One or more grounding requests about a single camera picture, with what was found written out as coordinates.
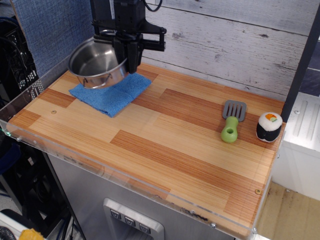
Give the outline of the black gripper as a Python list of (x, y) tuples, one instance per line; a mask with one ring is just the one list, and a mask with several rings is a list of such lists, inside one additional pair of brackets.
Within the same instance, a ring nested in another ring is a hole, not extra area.
[(167, 30), (146, 20), (146, 10), (153, 10), (144, 0), (114, 0), (113, 10), (113, 20), (93, 20), (93, 38), (111, 43), (117, 60), (127, 58), (128, 71), (134, 74), (141, 64), (143, 50), (165, 50)]

